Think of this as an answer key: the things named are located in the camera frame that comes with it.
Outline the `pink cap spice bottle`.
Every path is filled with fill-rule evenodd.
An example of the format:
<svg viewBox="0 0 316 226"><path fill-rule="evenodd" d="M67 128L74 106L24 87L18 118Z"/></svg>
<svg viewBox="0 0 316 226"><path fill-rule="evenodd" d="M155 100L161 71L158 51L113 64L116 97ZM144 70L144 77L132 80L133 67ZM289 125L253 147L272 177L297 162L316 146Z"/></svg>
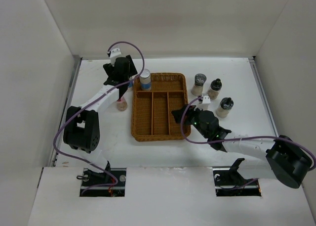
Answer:
<svg viewBox="0 0 316 226"><path fill-rule="evenodd" d="M128 104L125 99L119 99L116 102L116 107L119 111L125 111L128 107Z"/></svg>

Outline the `silver cap blue label shaker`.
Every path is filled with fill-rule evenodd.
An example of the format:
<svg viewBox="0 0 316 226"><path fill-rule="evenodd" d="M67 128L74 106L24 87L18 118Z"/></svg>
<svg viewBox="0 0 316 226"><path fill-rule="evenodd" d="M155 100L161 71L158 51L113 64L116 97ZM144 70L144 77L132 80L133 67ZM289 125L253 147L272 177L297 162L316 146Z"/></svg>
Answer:
<svg viewBox="0 0 316 226"><path fill-rule="evenodd" d="M151 73L148 69L144 69L143 72L140 74L140 84L141 84L141 89L150 91L151 90Z"/></svg>

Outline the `clear lid salt grinder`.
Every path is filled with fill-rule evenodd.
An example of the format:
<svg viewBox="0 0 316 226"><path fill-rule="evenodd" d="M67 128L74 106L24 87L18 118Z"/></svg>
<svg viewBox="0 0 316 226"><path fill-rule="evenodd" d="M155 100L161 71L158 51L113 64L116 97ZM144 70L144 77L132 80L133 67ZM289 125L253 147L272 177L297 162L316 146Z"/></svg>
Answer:
<svg viewBox="0 0 316 226"><path fill-rule="evenodd" d="M204 86L204 83L206 82L206 79L207 77L202 74L202 73L198 73L195 75L194 77L194 85L191 89L191 93L194 95L194 96L200 96L202 95L202 92L203 92L203 86Z"/></svg>

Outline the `black knob white spice grinder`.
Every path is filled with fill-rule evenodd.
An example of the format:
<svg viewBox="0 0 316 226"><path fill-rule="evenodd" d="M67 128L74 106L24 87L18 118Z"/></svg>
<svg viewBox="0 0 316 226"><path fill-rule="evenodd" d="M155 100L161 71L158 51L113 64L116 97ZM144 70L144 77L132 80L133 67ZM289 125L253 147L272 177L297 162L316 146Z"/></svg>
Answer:
<svg viewBox="0 0 316 226"><path fill-rule="evenodd" d="M234 106L234 101L231 97L225 97L221 100L218 108L216 109L216 115L220 118L226 118Z"/></svg>

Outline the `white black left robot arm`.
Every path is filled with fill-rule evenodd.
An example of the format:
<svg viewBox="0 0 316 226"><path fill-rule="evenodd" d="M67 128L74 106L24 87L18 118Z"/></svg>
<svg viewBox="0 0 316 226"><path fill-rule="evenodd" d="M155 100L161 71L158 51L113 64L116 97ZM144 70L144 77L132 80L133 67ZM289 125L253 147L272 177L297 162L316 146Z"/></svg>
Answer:
<svg viewBox="0 0 316 226"><path fill-rule="evenodd" d="M99 149L99 115L115 101L123 100L128 82L137 75L130 55L113 55L103 66L108 78L93 99L82 106L71 106L66 119L63 141L71 149L87 155ZM180 130L171 114L188 102L186 78L181 73L151 73L143 70L133 82L131 135L138 142L181 140L191 133L189 127Z"/></svg>

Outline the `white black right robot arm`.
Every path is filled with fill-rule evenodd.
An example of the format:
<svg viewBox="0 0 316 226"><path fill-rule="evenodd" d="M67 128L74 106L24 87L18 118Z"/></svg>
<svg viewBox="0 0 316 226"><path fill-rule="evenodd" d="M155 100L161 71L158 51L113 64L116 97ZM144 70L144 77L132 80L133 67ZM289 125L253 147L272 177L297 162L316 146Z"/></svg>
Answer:
<svg viewBox="0 0 316 226"><path fill-rule="evenodd" d="M299 188L306 174L315 168L315 157L287 136L238 135L220 126L213 112L184 105L172 112L180 128L193 126L216 151L238 153L223 179L241 185L250 179L274 179L289 188Z"/></svg>

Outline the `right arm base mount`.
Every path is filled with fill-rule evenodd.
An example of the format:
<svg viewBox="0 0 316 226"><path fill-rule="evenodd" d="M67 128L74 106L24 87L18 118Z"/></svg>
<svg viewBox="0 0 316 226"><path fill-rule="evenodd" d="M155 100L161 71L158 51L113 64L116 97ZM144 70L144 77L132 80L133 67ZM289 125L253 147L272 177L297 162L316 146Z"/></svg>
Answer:
<svg viewBox="0 0 316 226"><path fill-rule="evenodd" d="M258 179L244 179L238 172L239 166L244 160L244 158L238 158L230 167L213 168L217 197L261 197Z"/></svg>

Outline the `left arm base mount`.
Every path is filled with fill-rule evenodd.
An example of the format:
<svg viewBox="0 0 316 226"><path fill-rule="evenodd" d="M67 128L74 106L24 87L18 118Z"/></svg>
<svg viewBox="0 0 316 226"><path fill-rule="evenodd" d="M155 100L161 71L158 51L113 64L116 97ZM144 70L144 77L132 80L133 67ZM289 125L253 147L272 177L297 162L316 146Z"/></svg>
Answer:
<svg viewBox="0 0 316 226"><path fill-rule="evenodd" d="M124 197L126 184L126 168L111 168L107 163L106 171L113 177L102 172L97 173L84 168L83 173L77 176L80 180L80 197Z"/></svg>

